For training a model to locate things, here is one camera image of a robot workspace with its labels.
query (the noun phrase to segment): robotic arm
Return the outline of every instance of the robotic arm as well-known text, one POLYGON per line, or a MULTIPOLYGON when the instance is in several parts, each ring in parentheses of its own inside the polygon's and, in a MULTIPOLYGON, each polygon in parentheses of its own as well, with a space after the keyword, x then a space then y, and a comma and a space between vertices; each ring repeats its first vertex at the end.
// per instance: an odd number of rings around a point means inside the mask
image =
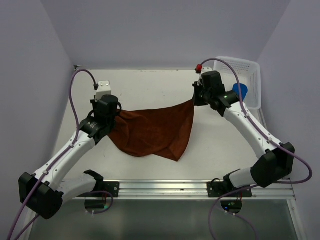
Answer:
POLYGON ((62 204, 81 194, 103 190, 104 178, 98 173, 88 170, 80 178, 63 181, 71 168, 89 150, 96 146, 115 127, 115 117, 121 111, 121 104, 116 96, 111 95, 109 81, 100 81, 94 99, 91 100, 93 110, 79 125, 77 141, 71 145, 77 132, 69 142, 43 167, 32 175, 25 172, 19 178, 20 201, 23 203, 35 186, 40 176, 45 174, 39 187, 27 202, 31 210, 44 219, 53 217, 62 204), (58 160, 48 172, 48 166, 64 151, 69 150, 58 160))
POLYGON ((239 96, 234 91, 226 92, 219 72, 206 67, 202 70, 199 81, 195 82, 193 87, 194 105, 210 105, 213 110, 232 123, 250 144, 258 158, 254 166, 231 172, 224 176, 222 182, 212 181, 211 186, 215 192, 221 196, 254 184, 266 188, 292 172, 294 158, 270 144, 269 141, 274 141, 292 153, 295 152, 295 148, 289 142, 283 144, 271 135, 253 115, 250 115, 250 118, 262 132, 269 136, 269 140, 266 140, 247 119, 246 115, 250 112, 245 103, 243 105, 247 111, 246 114, 241 108, 239 96))

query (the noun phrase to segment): brown cloth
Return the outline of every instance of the brown cloth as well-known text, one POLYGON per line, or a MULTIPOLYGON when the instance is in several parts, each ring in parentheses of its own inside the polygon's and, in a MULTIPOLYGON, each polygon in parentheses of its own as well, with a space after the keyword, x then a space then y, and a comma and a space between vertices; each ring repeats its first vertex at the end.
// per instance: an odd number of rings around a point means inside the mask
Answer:
POLYGON ((109 137, 126 154, 155 154, 177 162, 188 146, 194 112, 192 100, 160 109, 123 110, 109 137))

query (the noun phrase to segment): white table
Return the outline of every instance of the white table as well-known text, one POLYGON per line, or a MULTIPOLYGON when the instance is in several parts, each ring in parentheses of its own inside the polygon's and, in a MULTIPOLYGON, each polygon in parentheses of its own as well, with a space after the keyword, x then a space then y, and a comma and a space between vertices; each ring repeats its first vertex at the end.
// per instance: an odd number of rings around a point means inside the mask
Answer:
MULTIPOLYGON (((190 100, 198 80, 194 70, 92 70, 97 81, 110 81, 112 94, 119 98, 124 110, 171 107, 190 100)), ((231 90, 234 82, 224 82, 231 90)), ((87 117, 94 96, 93 82, 79 73, 72 89, 79 120, 87 117)), ((257 111, 252 114, 259 120, 257 111)), ((55 152, 75 131, 70 104, 65 111, 55 152)), ((175 162, 156 155, 129 156, 105 137, 88 152, 66 178, 78 177, 93 170, 110 180, 210 180, 222 178, 241 168, 253 166, 257 158, 250 145, 230 124, 209 106, 196 107, 189 145, 175 162)))

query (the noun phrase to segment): blue cup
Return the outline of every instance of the blue cup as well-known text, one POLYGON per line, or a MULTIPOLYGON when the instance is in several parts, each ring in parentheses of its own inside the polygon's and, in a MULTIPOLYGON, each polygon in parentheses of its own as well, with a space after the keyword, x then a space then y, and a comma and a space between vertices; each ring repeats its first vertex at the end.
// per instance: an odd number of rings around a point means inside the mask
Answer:
MULTIPOLYGON (((247 96, 247 93, 248 93, 248 87, 242 83, 240 83, 240 88, 241 88, 241 93, 242 93, 242 100, 244 101, 246 96, 247 96)), ((239 95, 239 88, 238 88, 238 84, 235 83, 233 85, 233 88, 232 88, 233 91, 236 92, 236 94, 239 95)))

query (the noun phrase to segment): plastic laundry basket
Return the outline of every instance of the plastic laundry basket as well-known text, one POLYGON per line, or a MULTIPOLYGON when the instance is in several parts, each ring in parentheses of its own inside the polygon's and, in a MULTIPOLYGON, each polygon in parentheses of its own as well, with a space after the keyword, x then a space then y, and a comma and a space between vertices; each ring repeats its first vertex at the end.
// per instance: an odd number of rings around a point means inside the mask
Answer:
MULTIPOLYGON (((261 108, 261 72, 260 65, 254 61, 227 56, 218 56, 217 59, 226 61, 233 67, 239 77, 240 83, 248 87, 248 93, 244 99, 249 109, 258 110, 261 108)), ((225 90, 232 90, 236 78, 232 71, 222 62, 215 61, 213 70, 221 74, 225 90)))

